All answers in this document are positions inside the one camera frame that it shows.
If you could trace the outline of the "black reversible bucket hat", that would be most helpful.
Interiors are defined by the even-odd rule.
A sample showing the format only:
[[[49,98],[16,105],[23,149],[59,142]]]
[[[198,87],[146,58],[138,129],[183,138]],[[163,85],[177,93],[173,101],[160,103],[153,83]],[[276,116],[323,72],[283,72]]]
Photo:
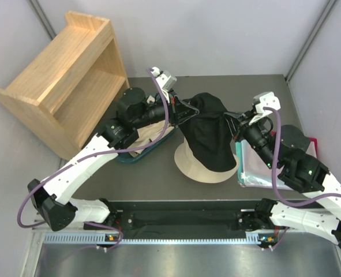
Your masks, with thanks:
[[[179,127],[193,156],[207,169],[221,173],[236,167],[231,150],[232,134],[224,117],[227,112],[222,101],[208,92],[194,95],[189,104],[199,114]]]

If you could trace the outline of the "beige bucket hat pink lining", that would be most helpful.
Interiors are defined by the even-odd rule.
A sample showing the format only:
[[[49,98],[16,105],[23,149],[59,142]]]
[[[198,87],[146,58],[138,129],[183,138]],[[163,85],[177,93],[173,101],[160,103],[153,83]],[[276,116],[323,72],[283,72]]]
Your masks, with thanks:
[[[200,161],[198,161],[190,149],[188,142],[183,141],[175,150],[174,161],[178,169],[188,178],[206,184],[216,184],[230,179],[238,170],[239,158],[233,155],[237,165],[225,172],[215,172],[207,169]]]

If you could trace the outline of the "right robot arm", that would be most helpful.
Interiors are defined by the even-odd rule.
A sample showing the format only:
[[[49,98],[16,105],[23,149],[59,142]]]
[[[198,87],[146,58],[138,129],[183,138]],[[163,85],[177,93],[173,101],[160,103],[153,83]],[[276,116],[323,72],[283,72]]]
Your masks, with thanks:
[[[322,237],[341,249],[341,184],[329,168],[307,154],[310,138],[293,125],[281,123],[276,132],[265,128],[271,119],[256,111],[226,112],[236,142],[246,141],[271,171],[276,200],[262,199],[254,211],[238,214],[245,231],[298,229]]]

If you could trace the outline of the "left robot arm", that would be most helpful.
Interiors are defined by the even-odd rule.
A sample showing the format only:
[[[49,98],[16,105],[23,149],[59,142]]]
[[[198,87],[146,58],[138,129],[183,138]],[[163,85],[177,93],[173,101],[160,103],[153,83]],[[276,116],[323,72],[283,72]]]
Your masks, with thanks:
[[[84,222],[112,228],[117,216],[107,200],[78,200],[72,197],[74,193],[103,165],[127,152],[139,138],[140,128],[158,122],[165,128],[178,126],[198,113],[190,100],[181,100],[174,91],[147,96],[141,88],[127,89],[118,101],[115,118],[83,150],[54,175],[28,184],[33,206],[52,231]]]

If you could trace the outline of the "teal plastic sheet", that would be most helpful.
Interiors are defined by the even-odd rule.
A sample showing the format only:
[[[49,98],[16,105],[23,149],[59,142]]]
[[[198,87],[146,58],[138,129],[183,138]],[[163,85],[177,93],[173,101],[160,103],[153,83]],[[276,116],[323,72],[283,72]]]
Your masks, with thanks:
[[[238,176],[238,183],[244,187],[245,182],[244,182],[244,172],[243,172],[243,153],[242,153],[242,143],[236,142],[235,143],[235,150],[236,150],[236,155],[239,160],[239,166],[237,170],[237,176]]]

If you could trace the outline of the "teal plastic basket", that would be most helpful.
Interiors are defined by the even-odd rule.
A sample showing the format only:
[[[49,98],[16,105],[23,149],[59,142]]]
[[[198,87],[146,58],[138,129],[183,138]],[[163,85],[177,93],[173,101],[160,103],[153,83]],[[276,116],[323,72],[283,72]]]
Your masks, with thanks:
[[[164,107],[160,95],[157,93],[145,95],[144,91],[139,88],[128,89],[118,103],[116,119],[129,131],[126,138],[127,142],[131,143],[128,145],[129,148],[139,138],[138,129],[164,120]],[[125,152],[120,153],[116,157],[116,160],[124,164],[138,162],[158,147],[164,140],[168,139],[174,133],[174,129],[164,138],[162,136],[166,130],[162,130],[161,134],[147,145],[138,148],[129,148],[129,152],[144,149],[139,156],[134,158],[129,152]]]

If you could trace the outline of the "wooden shelf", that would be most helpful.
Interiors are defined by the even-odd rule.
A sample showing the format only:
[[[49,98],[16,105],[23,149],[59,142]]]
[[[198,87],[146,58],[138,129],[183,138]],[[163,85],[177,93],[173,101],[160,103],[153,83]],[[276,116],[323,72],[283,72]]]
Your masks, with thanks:
[[[66,27],[4,89],[0,103],[60,158],[87,142],[129,88],[112,22],[69,11]]]

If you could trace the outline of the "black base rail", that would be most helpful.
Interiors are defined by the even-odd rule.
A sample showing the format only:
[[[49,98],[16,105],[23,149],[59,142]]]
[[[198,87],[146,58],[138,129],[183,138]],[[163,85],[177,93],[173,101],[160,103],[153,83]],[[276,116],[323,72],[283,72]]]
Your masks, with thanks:
[[[255,212],[257,200],[111,201],[114,209],[104,224],[126,239],[243,238],[248,231],[277,237],[280,227]]]

